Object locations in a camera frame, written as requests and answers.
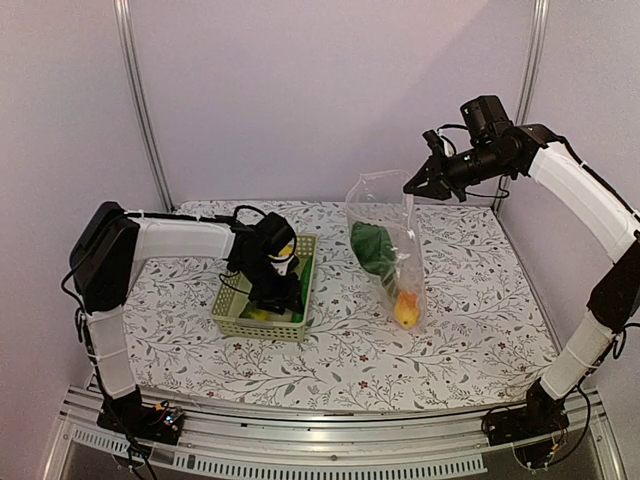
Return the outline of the pale green plastic basket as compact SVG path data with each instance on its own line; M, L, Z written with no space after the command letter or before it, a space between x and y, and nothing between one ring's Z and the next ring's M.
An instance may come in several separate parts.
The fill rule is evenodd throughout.
M315 273L316 253L318 237L316 234L299 234L297 244L297 257L300 264L294 269L300 279L305 263L312 260L310 284L306 300L304 319L301 323L293 323L294 312L285 310L283 314L270 312L267 321L242 319L239 317L242 310L251 305L246 292L250 289L249 281L242 275L233 275L226 279L217 292L211 316L221 333L229 337L244 337L253 339L267 339L300 343L304 340L306 322L310 311L311 292Z

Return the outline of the clear zip top bag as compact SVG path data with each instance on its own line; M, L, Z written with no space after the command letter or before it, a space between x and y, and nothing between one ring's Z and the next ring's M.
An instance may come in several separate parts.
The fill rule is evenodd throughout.
M418 332L427 316L425 272L414 197L403 170L363 173L348 191L349 244L399 327Z

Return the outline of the green white bok choy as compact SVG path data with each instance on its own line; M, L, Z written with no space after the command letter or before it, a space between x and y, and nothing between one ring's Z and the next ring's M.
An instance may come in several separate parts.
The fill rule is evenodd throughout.
M361 268L379 279L390 300L398 293L396 254L386 228L356 221L350 231L351 249Z

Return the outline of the orange yellow mango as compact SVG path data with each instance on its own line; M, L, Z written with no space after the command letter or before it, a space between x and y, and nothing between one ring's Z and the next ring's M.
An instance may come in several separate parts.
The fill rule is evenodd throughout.
M400 291L394 306L394 318L405 329L413 328L421 316L417 304L417 295L407 291Z

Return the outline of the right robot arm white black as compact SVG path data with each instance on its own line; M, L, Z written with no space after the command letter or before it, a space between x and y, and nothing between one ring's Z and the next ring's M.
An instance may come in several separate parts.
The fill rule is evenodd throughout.
M565 137L546 126L501 122L474 135L469 150L452 154L439 131L426 131L430 154L405 184L405 193L465 201L468 187L484 180L522 177L567 209L608 268L591 290L574 333L530 388L530 396L541 397L518 412L517 427L537 436L555 420L552 402L597 369L639 307L639 212L580 159Z

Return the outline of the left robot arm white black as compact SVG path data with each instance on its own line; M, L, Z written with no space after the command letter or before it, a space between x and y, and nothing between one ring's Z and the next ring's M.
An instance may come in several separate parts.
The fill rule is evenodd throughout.
M212 217L128 211L118 203L101 204L69 256L61 281L77 304L76 330L85 345L102 394L114 400L111 419L128 434L148 426L148 412L128 395L136 389L124 333L124 305L144 263L153 258L222 259L227 270L250 284L247 297L276 314L301 314L301 281L295 272L297 235L281 215L260 211L245 224L239 214Z

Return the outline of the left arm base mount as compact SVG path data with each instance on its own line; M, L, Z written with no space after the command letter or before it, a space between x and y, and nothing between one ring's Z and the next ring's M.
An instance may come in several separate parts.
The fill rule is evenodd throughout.
M177 445L185 421L184 410L164 400L154 406L144 405L140 389L113 399L103 394L97 425L103 429L135 439Z

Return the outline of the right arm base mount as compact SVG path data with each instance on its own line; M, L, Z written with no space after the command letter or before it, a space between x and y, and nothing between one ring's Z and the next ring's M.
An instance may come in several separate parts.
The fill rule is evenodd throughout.
M569 420L565 399L554 400L538 382L526 393L525 405L492 408L483 417L481 430L490 446L521 442L513 453L524 467L547 468L565 444Z

